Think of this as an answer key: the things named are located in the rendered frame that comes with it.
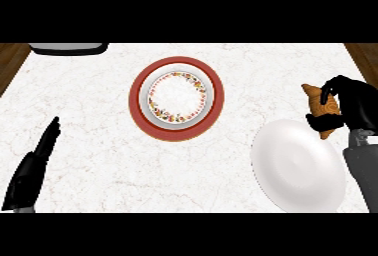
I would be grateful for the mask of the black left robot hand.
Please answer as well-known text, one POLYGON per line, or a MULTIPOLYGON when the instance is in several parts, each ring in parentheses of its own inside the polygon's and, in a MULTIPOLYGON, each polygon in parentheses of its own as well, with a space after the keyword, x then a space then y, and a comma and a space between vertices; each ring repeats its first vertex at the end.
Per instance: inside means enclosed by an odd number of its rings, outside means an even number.
POLYGON ((14 173, 5 195, 3 211, 36 205, 45 181, 48 162, 59 135, 59 117, 55 117, 43 132, 36 150, 30 151, 24 156, 14 173))

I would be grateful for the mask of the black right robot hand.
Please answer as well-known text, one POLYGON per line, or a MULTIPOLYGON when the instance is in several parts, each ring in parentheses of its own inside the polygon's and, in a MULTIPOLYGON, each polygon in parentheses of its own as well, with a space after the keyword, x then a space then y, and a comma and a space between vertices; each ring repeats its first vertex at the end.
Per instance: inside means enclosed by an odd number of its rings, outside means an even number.
POLYGON ((347 126, 350 130, 371 130, 378 134, 378 89, 359 80, 338 75, 327 81, 321 88, 322 106, 330 96, 338 96, 340 114, 306 115, 310 127, 318 132, 347 126))

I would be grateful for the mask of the brown croissant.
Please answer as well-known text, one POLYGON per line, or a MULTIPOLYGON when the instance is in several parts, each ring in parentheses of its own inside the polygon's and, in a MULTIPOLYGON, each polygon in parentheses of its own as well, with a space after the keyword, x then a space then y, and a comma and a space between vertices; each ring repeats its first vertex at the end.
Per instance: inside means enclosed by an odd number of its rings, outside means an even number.
POLYGON ((302 88, 309 96, 310 113, 306 115, 307 123, 319 132, 321 139, 325 140, 334 130, 344 126, 340 108, 333 95, 327 96, 327 103, 322 104, 322 89, 313 85, 303 84, 302 88))

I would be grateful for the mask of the plain white plate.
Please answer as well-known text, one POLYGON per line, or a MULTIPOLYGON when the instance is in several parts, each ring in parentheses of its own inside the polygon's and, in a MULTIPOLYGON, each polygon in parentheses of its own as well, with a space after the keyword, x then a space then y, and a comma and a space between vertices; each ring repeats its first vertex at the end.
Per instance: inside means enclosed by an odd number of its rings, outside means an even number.
POLYGON ((305 123, 278 120, 262 127, 251 165, 262 190, 284 211, 337 211, 346 194, 343 161, 305 123))

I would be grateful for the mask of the white floral rimmed plate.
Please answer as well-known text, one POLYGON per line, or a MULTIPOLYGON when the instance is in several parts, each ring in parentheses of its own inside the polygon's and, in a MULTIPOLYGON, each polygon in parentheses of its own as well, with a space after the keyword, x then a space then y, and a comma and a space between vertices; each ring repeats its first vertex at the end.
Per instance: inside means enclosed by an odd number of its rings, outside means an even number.
POLYGON ((191 64, 173 63, 157 68, 142 83, 139 107, 148 121, 167 130, 198 124, 214 102, 210 76, 191 64))

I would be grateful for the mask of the red round placemat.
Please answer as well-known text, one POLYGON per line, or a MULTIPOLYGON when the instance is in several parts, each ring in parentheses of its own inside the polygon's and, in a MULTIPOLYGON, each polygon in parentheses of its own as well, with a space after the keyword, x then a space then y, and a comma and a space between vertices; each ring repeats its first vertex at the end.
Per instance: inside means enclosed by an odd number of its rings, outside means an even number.
POLYGON ((223 91, 223 85, 220 78, 217 76, 217 73, 211 69, 211 67, 201 62, 198 59, 191 57, 169 57, 157 62, 154 62, 141 72, 138 75, 132 88, 130 88, 130 97, 129 97, 129 109, 130 114, 135 120, 136 125, 142 129, 142 131, 152 136, 154 138, 164 140, 164 141, 185 141, 192 139, 194 137, 200 136, 209 128, 213 126, 222 112, 223 108, 223 101, 225 101, 225 91, 223 91), (210 80, 213 82, 214 86, 214 102, 210 109, 210 113, 207 114, 204 120, 195 124, 192 127, 183 129, 183 130, 167 130, 160 128, 157 125, 154 125, 145 115, 142 114, 142 110, 139 107, 139 92, 142 88, 142 83, 147 79, 147 76, 151 74, 151 72, 160 68, 163 65, 173 64, 173 63, 185 63, 191 64, 195 67, 198 67, 206 74, 210 76, 210 80))

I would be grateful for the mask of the dark grey appliance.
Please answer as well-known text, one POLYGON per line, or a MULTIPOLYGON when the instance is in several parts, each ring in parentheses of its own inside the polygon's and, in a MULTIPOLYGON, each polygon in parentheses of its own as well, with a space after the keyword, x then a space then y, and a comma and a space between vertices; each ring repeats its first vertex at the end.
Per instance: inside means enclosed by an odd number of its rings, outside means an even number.
POLYGON ((30 48, 40 55, 86 56, 102 54, 108 43, 31 43, 30 48))

